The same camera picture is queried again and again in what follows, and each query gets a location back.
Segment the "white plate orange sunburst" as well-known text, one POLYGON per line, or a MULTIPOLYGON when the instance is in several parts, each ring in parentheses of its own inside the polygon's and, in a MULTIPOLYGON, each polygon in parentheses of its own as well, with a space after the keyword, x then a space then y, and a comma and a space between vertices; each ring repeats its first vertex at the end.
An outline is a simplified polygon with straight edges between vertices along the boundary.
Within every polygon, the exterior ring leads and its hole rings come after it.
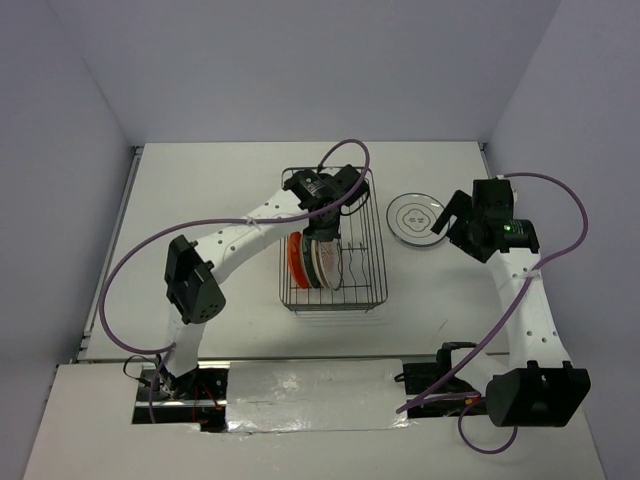
POLYGON ((312 260, 316 275, 324 288, 337 291, 343 282, 342 252, 337 239, 311 241, 312 260))

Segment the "white plate green rim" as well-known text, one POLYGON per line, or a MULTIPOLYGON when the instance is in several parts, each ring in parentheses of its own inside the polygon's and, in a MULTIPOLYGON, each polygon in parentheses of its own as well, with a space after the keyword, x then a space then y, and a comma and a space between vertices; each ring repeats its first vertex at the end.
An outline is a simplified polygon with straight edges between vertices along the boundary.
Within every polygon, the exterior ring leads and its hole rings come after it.
POLYGON ((416 249, 435 247, 444 240, 450 227, 435 233, 432 227, 444 212, 436 198, 424 193, 405 193, 395 197, 387 206, 386 223, 395 240, 416 249))

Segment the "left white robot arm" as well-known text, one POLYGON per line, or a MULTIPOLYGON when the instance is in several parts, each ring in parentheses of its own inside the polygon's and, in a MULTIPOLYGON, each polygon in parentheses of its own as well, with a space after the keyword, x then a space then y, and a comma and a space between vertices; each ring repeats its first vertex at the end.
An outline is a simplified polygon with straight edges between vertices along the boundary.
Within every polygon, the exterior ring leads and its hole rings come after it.
POLYGON ((221 284, 237 268, 296 231, 314 240, 338 239, 341 209, 368 194, 367 181, 350 164, 335 174, 302 169, 248 215, 225 220, 221 230, 194 241, 174 238, 164 274, 172 305, 167 338, 174 348, 159 372, 161 388, 176 399, 194 392, 205 324, 224 309, 221 284))

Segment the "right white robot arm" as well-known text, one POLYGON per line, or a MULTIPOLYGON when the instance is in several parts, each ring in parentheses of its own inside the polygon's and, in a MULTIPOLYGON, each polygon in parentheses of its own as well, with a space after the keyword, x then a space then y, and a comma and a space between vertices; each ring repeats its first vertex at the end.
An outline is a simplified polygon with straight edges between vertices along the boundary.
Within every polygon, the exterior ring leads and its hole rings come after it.
POLYGON ((564 427, 589 392, 587 370, 573 366, 560 340, 541 276, 543 266, 581 243, 542 256, 533 223, 516 218, 514 206, 508 177, 476 180, 436 220, 433 232, 488 268, 504 312, 477 344, 443 345, 437 381, 400 411, 425 404, 440 387, 467 383, 497 427, 564 427))

